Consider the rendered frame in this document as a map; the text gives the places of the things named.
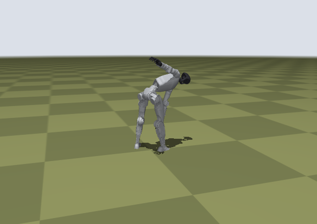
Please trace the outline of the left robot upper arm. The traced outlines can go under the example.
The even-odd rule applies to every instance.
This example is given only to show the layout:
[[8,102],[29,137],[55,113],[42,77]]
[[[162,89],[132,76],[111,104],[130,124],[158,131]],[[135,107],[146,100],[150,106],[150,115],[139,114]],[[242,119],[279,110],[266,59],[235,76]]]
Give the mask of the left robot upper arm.
[[[172,89],[172,90],[173,90],[173,89]],[[170,97],[170,94],[171,94],[172,90],[169,90],[169,91],[166,91],[166,92],[165,92],[165,96],[164,96],[164,99],[163,99],[163,104],[164,104],[164,106],[168,106],[168,105],[169,105],[168,99],[169,99],[169,97]]]

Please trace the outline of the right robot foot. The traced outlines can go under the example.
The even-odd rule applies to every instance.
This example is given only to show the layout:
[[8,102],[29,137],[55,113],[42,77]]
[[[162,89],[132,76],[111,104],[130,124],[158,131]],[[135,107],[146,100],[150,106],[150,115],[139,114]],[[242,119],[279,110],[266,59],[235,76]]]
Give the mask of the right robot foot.
[[168,147],[162,147],[162,146],[159,146],[159,148],[158,148],[158,151],[159,152],[163,152],[163,151],[167,151],[167,150],[169,150],[170,148],[168,148]]

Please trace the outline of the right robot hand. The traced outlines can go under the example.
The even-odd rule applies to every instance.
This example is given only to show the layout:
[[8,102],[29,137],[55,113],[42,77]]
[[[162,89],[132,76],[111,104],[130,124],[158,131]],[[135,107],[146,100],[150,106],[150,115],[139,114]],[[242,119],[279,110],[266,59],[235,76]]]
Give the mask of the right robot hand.
[[160,61],[160,60],[158,60],[157,58],[150,57],[150,58],[149,58],[149,60],[150,60],[150,59],[151,59],[152,61],[154,60],[154,62],[156,62],[156,64],[157,64],[157,65],[162,66],[161,61]]

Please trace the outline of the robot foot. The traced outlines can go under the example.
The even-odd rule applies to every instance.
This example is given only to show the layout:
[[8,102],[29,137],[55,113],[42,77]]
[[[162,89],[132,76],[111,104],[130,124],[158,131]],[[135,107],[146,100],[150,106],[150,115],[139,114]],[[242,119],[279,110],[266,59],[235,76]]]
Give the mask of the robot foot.
[[168,148],[168,147],[162,147],[162,146],[159,146],[159,148],[158,148],[158,151],[159,152],[163,152],[163,151],[167,151],[167,150],[169,150],[170,148]]
[[141,146],[141,143],[137,143],[137,144],[135,144],[135,146],[134,146],[134,149],[139,149],[139,147]]

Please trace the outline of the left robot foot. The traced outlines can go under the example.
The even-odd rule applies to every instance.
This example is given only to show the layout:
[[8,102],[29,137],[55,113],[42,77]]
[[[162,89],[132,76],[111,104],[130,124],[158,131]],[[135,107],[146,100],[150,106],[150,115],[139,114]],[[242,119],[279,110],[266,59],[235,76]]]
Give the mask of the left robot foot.
[[137,143],[137,144],[135,144],[135,146],[134,146],[134,149],[139,149],[139,147],[141,146],[141,143]]

